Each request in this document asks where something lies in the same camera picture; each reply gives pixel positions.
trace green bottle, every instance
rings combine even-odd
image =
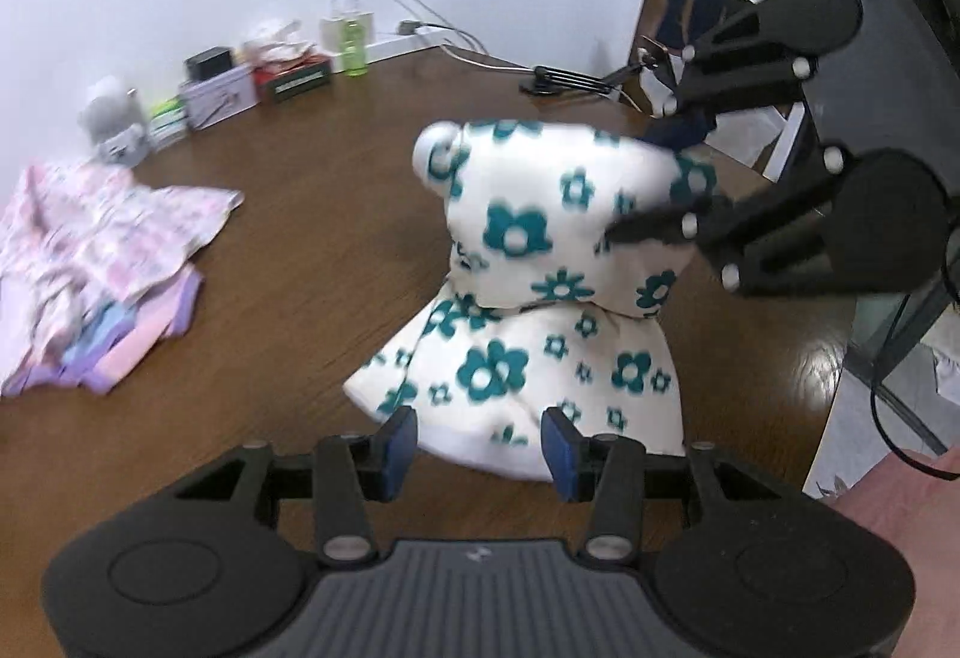
[[[353,16],[343,21],[340,51],[343,54],[344,72],[350,77],[362,76],[367,71],[367,42],[363,25]]]

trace black wire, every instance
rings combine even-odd
[[[960,218],[954,219],[950,223],[949,230],[947,231],[947,244],[949,243],[949,238],[952,236],[954,231],[957,230],[960,226]],[[950,298],[954,303],[960,307],[960,292],[957,292],[957,285],[953,282],[953,279],[950,277],[949,265],[947,265],[947,244],[944,244],[944,261],[940,265],[940,276],[944,282],[944,289],[947,290],[947,294],[950,295]],[[884,355],[887,351],[887,346],[890,345],[890,342],[893,340],[894,331],[896,330],[896,325],[901,320],[901,317],[904,315],[904,310],[906,309],[906,304],[910,301],[910,295],[904,295],[904,299],[901,300],[899,308],[894,314],[894,321],[891,322],[890,328],[887,330],[887,334],[883,339],[883,343],[880,345],[880,351],[877,351],[877,357],[875,362],[877,364],[882,364],[884,360]],[[887,431],[883,429],[883,426],[880,424],[880,414],[877,414],[877,387],[880,386],[880,376],[877,373],[877,368],[874,367],[874,377],[870,380],[870,413],[874,417],[874,425],[877,426],[877,433],[880,433],[880,438],[883,439],[887,447],[890,448],[890,451],[899,457],[900,460],[904,461],[911,469],[916,469],[920,471],[921,474],[926,474],[927,476],[933,476],[937,479],[943,479],[947,482],[953,482],[957,479],[960,479],[960,472],[955,471],[943,471],[942,469],[935,469],[933,466],[928,466],[925,463],[920,463],[919,460],[914,460],[910,455],[901,450],[894,440],[887,435]]]

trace metal screw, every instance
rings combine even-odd
[[[584,546],[587,554],[597,560],[623,560],[634,551],[634,545],[629,539],[622,536],[603,535],[594,536]]]
[[[694,213],[683,214],[680,220],[680,230],[683,231],[683,237],[690,240],[697,234],[697,215]]]
[[[727,292],[736,292],[740,286],[740,269],[733,263],[723,266],[723,270],[720,271],[720,280]]]
[[[843,151],[836,146],[830,146],[824,151],[824,167],[829,175],[840,175],[843,172]]]
[[[370,542],[362,536],[334,536],[323,545],[323,554],[330,560],[355,561],[370,552]]]
[[[805,56],[798,56],[793,60],[793,74],[797,76],[800,80],[805,80],[810,77],[812,68],[810,67],[810,60]]]

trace teal flower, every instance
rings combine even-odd
[[[613,209],[620,216],[626,216],[637,207],[637,198],[633,195],[627,195],[621,189],[613,198]]]
[[[464,249],[464,245],[457,241],[454,244],[457,250],[457,257],[460,261],[460,267],[465,271],[486,271],[490,267],[490,263],[483,258],[483,255],[480,255],[479,252],[468,252]]]
[[[464,187],[457,178],[458,172],[467,164],[470,157],[469,146],[448,148],[443,143],[437,143],[430,149],[430,158],[426,163],[426,175],[435,181],[450,182],[450,198],[459,199]]]
[[[623,428],[627,426],[627,418],[623,416],[623,412],[620,411],[620,409],[610,406],[607,408],[607,424],[622,433]]]
[[[566,347],[565,336],[548,335],[546,337],[544,354],[549,354],[552,357],[556,357],[558,360],[563,360],[563,358],[567,356],[569,352],[570,350]]]
[[[387,357],[384,355],[382,351],[378,351],[378,353],[376,353],[373,357],[368,359],[366,363],[363,363],[363,367],[371,367],[373,363],[376,363],[377,365],[383,365],[386,362],[387,362]]]
[[[546,214],[537,208],[525,208],[514,214],[503,202],[487,207],[487,229],[483,242],[494,252],[507,257],[525,257],[553,250],[546,234]]]
[[[577,363],[577,370],[573,375],[580,380],[581,384],[589,384],[593,381],[593,372],[587,363]]]
[[[389,416],[397,411],[403,404],[411,402],[415,397],[416,384],[405,379],[400,383],[400,387],[387,391],[387,399],[376,407],[376,410],[378,413]]]
[[[442,300],[433,307],[433,311],[427,317],[421,338],[430,335],[434,330],[438,330],[440,335],[449,341],[457,332],[453,324],[458,319],[464,319],[459,301],[455,303],[453,300]]]
[[[580,407],[572,400],[564,398],[557,405],[560,407],[560,411],[565,414],[566,418],[571,421],[571,423],[579,423],[580,418],[584,416],[584,413],[580,410]]]
[[[583,314],[580,314],[579,322],[573,325],[573,329],[584,338],[589,338],[600,332],[600,325],[597,324],[597,320],[594,317],[584,311]]]
[[[530,289],[539,292],[541,300],[580,300],[593,295],[589,287],[577,286],[584,280],[584,274],[568,274],[565,268],[560,268],[555,276],[546,274],[543,281],[530,285]]]
[[[609,143],[611,146],[619,146],[620,136],[614,135],[613,132],[607,132],[606,129],[594,129],[593,141],[594,143]]]
[[[469,319],[470,329],[472,330],[482,330],[487,326],[487,322],[500,322],[503,319],[501,314],[497,314],[496,311],[477,305],[473,295],[464,295],[462,298],[458,295],[457,303],[460,305],[461,316],[464,319]]]
[[[457,381],[471,402],[483,403],[507,392],[520,392],[527,382],[523,369],[529,360],[526,349],[507,349],[494,338],[487,344],[486,354],[477,346],[467,352],[467,359],[457,369]]]
[[[539,138],[544,131],[544,125],[540,122],[515,121],[514,119],[500,119],[499,121],[470,122],[471,127],[491,127],[493,126],[493,140],[497,143],[503,143],[509,140],[512,134],[521,129],[532,138]]]
[[[587,171],[577,168],[573,172],[565,172],[560,177],[560,192],[563,192],[563,207],[582,208],[586,211],[590,207],[590,199],[596,187],[587,181]]]
[[[689,204],[693,199],[709,195],[717,185],[717,172],[706,162],[694,162],[677,154],[680,175],[670,185],[670,202]]]
[[[501,433],[494,433],[490,440],[493,444],[506,444],[510,447],[526,447],[530,444],[530,440],[526,436],[515,436],[514,432],[514,427],[509,424],[509,426],[503,428]]]
[[[444,382],[443,384],[431,384],[430,389],[427,390],[430,394],[430,402],[434,406],[439,406],[443,403],[450,403],[453,400],[453,395],[450,394],[450,385]]]
[[[645,351],[624,351],[616,358],[616,370],[611,374],[611,384],[618,390],[627,388],[632,394],[643,392],[643,378],[650,370],[650,354]]]
[[[666,295],[669,295],[670,287],[676,280],[677,274],[669,270],[664,271],[659,276],[650,276],[642,287],[637,287],[637,308],[656,308],[656,310],[659,310],[661,305],[666,302]]]
[[[669,373],[664,373],[661,369],[657,368],[653,378],[650,379],[650,386],[654,388],[655,393],[665,393],[671,381],[673,381],[673,379],[670,378]]]

